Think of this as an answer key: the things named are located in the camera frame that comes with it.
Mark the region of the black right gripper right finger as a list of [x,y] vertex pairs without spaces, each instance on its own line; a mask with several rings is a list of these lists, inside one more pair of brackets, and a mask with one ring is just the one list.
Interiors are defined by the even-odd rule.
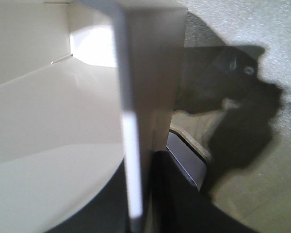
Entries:
[[200,189],[207,162],[200,150],[175,130],[165,150],[152,157],[152,208],[156,233],[252,233],[208,201]]

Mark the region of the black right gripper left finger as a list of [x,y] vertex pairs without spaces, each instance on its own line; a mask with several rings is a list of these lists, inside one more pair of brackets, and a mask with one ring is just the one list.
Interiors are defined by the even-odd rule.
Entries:
[[128,233],[124,163],[103,189],[81,210],[49,233]]

